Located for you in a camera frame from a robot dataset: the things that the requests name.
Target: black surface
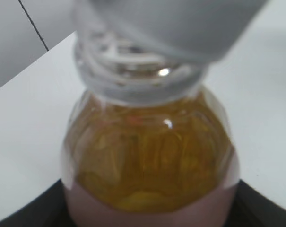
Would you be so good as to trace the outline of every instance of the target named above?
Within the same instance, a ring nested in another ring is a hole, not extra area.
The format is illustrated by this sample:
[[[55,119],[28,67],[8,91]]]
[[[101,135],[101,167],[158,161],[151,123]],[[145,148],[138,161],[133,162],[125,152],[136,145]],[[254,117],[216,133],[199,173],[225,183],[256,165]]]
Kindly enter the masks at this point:
[[[239,191],[248,187],[240,183]],[[270,201],[268,204],[279,212],[285,212]],[[19,212],[0,222],[0,227],[76,227],[68,215],[62,184],[58,181],[39,198],[28,204]],[[229,219],[225,227],[265,227],[245,206],[244,202],[236,197]]]

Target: white surface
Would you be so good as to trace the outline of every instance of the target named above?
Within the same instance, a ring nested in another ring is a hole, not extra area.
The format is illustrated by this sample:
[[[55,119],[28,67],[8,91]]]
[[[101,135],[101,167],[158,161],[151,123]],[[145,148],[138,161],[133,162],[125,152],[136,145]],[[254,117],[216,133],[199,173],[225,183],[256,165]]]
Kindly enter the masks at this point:
[[[21,0],[49,49],[74,32],[71,7],[75,0]]]
[[[0,89],[0,220],[60,177],[61,141],[83,89],[73,42],[74,35]],[[206,84],[229,114],[243,180],[286,209],[286,0],[266,8]]]
[[[71,35],[0,89],[0,220],[60,177],[63,134],[83,89],[73,41]]]
[[[17,0],[0,0],[0,87],[46,52]]]

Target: oil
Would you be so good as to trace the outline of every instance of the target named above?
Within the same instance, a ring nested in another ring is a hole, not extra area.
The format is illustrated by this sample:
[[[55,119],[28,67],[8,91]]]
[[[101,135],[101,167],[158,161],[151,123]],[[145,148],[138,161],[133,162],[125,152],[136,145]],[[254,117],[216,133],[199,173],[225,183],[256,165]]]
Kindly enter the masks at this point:
[[[201,91],[154,107],[104,102],[89,92],[64,142],[74,183],[115,210],[176,211],[222,183],[233,146]]]

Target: gray object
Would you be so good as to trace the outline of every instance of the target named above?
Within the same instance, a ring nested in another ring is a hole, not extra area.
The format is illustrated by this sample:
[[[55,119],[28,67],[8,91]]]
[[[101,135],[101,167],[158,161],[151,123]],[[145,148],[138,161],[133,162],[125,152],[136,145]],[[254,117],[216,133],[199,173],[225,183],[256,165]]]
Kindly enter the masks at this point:
[[[90,0],[138,45],[181,61],[221,59],[266,0]]]

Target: clear plastic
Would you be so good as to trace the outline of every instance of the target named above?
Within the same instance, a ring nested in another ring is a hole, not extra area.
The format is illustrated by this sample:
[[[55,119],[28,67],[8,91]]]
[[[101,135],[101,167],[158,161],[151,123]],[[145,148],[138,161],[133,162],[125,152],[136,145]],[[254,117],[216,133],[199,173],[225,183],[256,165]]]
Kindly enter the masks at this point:
[[[73,220],[79,227],[222,227],[238,161],[224,109],[201,86],[207,66],[142,50],[97,18],[87,23],[86,0],[76,9],[84,20],[76,62],[87,91],[61,157]]]

